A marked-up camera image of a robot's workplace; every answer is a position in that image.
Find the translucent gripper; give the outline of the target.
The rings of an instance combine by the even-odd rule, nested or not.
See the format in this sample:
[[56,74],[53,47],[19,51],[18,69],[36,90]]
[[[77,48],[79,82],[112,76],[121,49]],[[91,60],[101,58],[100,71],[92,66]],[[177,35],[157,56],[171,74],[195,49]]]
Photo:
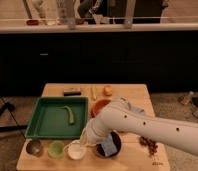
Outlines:
[[95,146],[95,135],[91,129],[84,128],[80,136],[80,143],[82,146]]

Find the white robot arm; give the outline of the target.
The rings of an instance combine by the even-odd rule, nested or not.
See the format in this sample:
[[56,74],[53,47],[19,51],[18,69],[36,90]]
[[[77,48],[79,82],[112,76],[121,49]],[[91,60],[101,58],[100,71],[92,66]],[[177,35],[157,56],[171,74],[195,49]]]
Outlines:
[[93,146],[102,143],[112,131],[133,133],[198,156],[198,124],[139,114],[124,98],[114,99],[91,118],[80,142]]

